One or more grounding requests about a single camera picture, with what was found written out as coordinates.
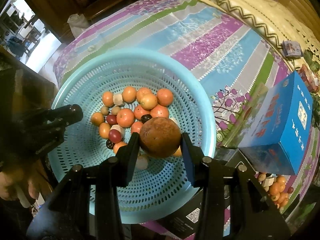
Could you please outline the person's left hand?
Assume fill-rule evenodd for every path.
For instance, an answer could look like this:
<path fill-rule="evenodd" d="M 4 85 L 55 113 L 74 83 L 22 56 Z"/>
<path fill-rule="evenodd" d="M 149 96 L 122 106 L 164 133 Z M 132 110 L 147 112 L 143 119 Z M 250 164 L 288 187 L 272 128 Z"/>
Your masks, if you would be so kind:
<path fill-rule="evenodd" d="M 1 172 L 3 200 L 18 200 L 17 186 L 21 188 L 30 204 L 33 204 L 40 194 L 46 199 L 53 191 L 39 160 L 34 163 L 17 164 Z"/>

